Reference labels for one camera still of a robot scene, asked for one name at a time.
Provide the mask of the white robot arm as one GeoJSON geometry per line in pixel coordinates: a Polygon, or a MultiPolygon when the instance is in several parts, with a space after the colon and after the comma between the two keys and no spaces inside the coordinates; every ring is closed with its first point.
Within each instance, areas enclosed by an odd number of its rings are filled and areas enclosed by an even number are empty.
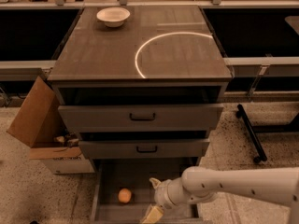
{"type": "Polygon", "coordinates": [[[187,168],[181,177],[165,181],[151,178],[155,204],[141,220],[156,224],[164,212],[184,203],[208,203],[218,192],[230,193],[291,209],[288,224],[299,224],[299,168],[215,171],[187,168]]]}

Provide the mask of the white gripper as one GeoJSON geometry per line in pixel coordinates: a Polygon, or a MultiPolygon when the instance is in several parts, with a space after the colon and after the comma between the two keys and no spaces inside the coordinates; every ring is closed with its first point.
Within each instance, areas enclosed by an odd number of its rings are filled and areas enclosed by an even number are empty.
{"type": "Polygon", "coordinates": [[[187,191],[180,178],[160,181],[149,179],[154,188],[154,200],[157,205],[150,205],[140,224],[156,224],[164,215],[164,209],[173,209],[187,202],[187,191]]]}

